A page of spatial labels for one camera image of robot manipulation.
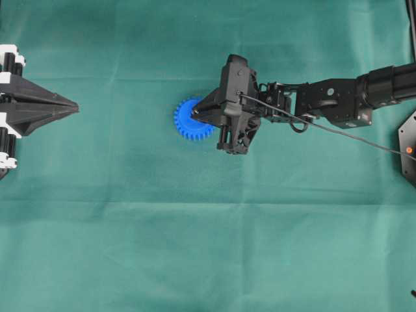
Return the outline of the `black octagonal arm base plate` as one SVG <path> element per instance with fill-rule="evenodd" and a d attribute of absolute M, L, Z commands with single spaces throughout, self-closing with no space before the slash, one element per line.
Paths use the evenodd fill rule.
<path fill-rule="evenodd" d="M 415 112 L 398 128 L 398 141 L 402 175 L 415 187 Z"/>

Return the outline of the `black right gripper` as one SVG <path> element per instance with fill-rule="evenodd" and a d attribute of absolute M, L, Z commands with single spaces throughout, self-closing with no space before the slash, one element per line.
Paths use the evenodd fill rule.
<path fill-rule="evenodd" d="M 220 86 L 195 106 L 191 118 L 221 128 L 217 148 L 245 155 L 261 125 L 254 99 L 258 96 L 257 73 L 246 58 L 230 54 L 222 68 Z"/>

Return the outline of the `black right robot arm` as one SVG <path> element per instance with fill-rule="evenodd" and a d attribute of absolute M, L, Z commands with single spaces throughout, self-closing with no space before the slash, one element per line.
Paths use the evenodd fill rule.
<path fill-rule="evenodd" d="M 1 46 L 1 167 L 16 167 L 16 141 L 35 129 L 78 112 L 78 104 L 22 76 L 25 58 L 14 45 Z M 257 82 L 248 61 L 230 55 L 219 87 L 205 98 L 182 101 L 174 112 L 178 133 L 202 140 L 220 130 L 218 149 L 230 154 L 248 151 L 261 120 L 289 124 L 303 133 L 325 118 L 331 131 L 368 126 L 372 112 L 415 97 L 415 65 L 389 66 L 355 79 L 316 83 Z"/>

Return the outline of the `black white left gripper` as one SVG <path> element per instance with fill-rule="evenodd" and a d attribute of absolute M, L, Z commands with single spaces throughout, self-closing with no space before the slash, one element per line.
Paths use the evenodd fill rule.
<path fill-rule="evenodd" d="M 1 44 L 1 179 L 16 169 L 17 139 L 29 136 L 39 127 L 79 112 L 78 104 L 24 79 L 24 56 L 14 44 Z M 57 105 L 65 109 L 49 111 L 12 111 L 17 101 Z"/>

